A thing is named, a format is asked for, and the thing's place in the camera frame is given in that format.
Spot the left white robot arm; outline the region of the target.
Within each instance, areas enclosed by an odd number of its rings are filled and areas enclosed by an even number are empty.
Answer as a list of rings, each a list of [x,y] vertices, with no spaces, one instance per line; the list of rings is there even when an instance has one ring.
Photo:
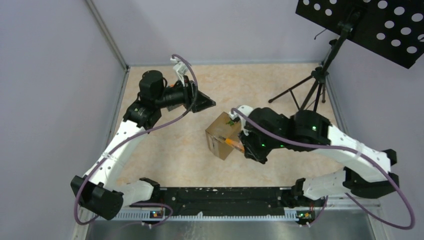
[[[123,207],[137,202],[154,207],[160,202],[161,194],[156,190],[159,184],[148,178],[118,186],[124,166],[139,143],[160,128],[156,123],[162,109],[184,106],[186,112],[198,113],[216,105],[185,74],[174,85],[167,83],[158,70],[143,73],[137,98],[127,108],[105,152],[82,177],[76,175],[71,180],[78,206],[111,220]]]

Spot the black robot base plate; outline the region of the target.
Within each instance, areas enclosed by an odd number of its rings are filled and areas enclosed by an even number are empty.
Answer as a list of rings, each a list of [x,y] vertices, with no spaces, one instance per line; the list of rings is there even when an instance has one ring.
[[[287,187],[161,187],[146,201],[168,205],[176,217],[282,216],[286,209],[318,209],[324,202],[292,196]]]

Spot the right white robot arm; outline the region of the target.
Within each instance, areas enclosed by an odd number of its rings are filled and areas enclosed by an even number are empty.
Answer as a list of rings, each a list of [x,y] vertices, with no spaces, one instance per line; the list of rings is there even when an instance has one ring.
[[[298,179],[291,194],[299,206],[345,193],[378,199],[399,189],[399,178],[391,171],[397,162],[394,150],[372,149],[315,111],[286,117],[268,107],[241,105],[230,111],[230,118],[241,122],[239,139],[247,159],[265,164],[271,151],[284,149],[320,154],[342,165],[333,173]]]

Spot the brown cardboard express box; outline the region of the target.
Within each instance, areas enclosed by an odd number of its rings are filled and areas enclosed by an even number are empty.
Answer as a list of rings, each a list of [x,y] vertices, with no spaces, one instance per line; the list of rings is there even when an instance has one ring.
[[[227,112],[222,112],[205,130],[208,149],[221,160],[225,160],[234,148],[225,139],[238,141],[241,123],[234,122]]]

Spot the orange utility knife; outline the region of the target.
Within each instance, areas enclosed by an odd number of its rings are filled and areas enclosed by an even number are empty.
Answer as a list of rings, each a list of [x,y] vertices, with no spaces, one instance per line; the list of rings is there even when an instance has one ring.
[[[239,141],[235,141],[235,140],[232,140],[230,138],[226,138],[224,140],[224,142],[227,145],[229,145],[230,147],[234,148],[235,150],[237,150],[237,151],[239,151],[241,153],[244,153],[245,152],[245,148],[244,148],[243,144],[241,142],[239,142]]]

